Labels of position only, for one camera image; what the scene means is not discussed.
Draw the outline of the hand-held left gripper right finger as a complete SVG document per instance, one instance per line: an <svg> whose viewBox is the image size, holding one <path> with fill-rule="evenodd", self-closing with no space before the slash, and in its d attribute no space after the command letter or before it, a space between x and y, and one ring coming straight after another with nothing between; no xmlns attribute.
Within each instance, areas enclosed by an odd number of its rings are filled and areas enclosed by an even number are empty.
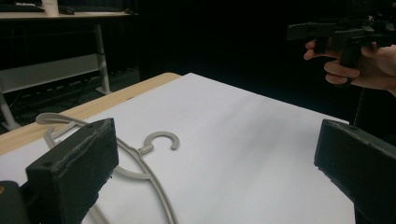
<svg viewBox="0 0 396 224"><path fill-rule="evenodd" d="M395 146L325 119L314 164L353 202L356 224L396 224Z"/></svg>

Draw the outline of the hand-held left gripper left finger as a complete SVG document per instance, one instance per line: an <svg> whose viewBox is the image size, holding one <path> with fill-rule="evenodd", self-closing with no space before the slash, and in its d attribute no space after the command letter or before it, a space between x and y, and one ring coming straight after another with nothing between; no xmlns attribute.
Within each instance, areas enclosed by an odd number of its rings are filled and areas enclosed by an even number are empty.
<svg viewBox="0 0 396 224"><path fill-rule="evenodd" d="M101 119L68 136L26 167L38 196L37 224L80 224L119 164L115 122Z"/></svg>

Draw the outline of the grey plastic clothes hanger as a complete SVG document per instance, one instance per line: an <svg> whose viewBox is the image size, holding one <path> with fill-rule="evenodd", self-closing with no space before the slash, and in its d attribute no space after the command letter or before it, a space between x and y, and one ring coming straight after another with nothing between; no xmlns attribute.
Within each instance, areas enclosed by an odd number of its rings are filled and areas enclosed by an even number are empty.
<svg viewBox="0 0 396 224"><path fill-rule="evenodd" d="M44 139L49 146L49 148L54 148L58 145L55 141L56 138L62 136L63 134L69 132L71 129L75 127L82 128L88 124L87 121L75 119L68 117L66 115L62 115L59 113L42 113L35 118L35 122L39 125L45 124L57 124L57 123L64 123L65 126L60 129L59 131L55 132L53 127L48 128L44 133ZM165 214L168 218L169 224L178 224L177 215L174 211L174 208L169 200L163 186L155 175L155 173L151 170L148 164L144 161L144 157L151 153L154 150L153 141L156 138L165 137L171 141L170 148L172 150L177 150L180 146L179 138L174 134L166 131L158 131L149 134L146 139L144 140L143 146L139 149L129 146L121 139L117 138L117 146L127 153L129 153L134 160L139 164L142 168L142 173L136 173L129 170L126 170L120 166L115 168L115 172L122 176L128 177L133 180L147 180L151 183L151 185L155 188L156 193L158 194Z"/></svg>

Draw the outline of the white stand leg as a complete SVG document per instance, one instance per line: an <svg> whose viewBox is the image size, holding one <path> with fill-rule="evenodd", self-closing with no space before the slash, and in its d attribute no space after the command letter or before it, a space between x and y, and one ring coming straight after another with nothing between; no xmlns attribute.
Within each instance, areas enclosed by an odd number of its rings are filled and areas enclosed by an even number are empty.
<svg viewBox="0 0 396 224"><path fill-rule="evenodd" d="M1 89L0 89L0 111L2 112L5 118L5 121L2 123L2 125L8 131L13 131L21 127L21 125L14 119Z"/></svg>

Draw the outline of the desk with white legs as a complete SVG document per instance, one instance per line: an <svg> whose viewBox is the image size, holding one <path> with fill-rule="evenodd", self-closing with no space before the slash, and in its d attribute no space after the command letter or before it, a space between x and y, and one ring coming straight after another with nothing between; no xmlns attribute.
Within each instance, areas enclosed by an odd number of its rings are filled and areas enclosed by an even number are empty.
<svg viewBox="0 0 396 224"><path fill-rule="evenodd" d="M110 94L102 25L109 22L128 21L132 17L133 15L124 12L76 12L74 15L60 15L58 17L48 17L44 12L0 13L0 25L9 25L10 27L16 27L17 25L88 24L92 27L96 44L96 52L93 54L0 70L0 92L19 91L99 71L102 84L97 90L102 94Z"/></svg>

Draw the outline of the white table sheet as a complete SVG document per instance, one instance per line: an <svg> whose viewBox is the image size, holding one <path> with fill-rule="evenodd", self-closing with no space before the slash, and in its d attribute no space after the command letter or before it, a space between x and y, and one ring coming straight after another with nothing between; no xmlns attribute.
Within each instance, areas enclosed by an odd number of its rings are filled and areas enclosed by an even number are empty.
<svg viewBox="0 0 396 224"><path fill-rule="evenodd" d="M112 118L154 149L178 224L355 224L352 202L315 166L322 115L195 74L160 75L69 111Z"/></svg>

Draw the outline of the white cylinder cup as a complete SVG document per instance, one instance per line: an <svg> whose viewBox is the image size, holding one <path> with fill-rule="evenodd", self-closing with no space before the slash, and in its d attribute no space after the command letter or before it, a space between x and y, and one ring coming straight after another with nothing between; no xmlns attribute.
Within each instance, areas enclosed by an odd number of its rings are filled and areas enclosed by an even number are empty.
<svg viewBox="0 0 396 224"><path fill-rule="evenodd" d="M41 0L41 3L49 17L59 16L58 0Z"/></svg>

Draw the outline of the dark keyboard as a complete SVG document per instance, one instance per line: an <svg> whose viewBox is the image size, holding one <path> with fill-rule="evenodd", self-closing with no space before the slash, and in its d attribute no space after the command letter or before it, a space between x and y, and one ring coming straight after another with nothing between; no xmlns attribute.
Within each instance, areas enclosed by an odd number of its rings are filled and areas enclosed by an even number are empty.
<svg viewBox="0 0 396 224"><path fill-rule="evenodd" d="M44 12L44 9L31 5L0 4L0 12Z"/></svg>

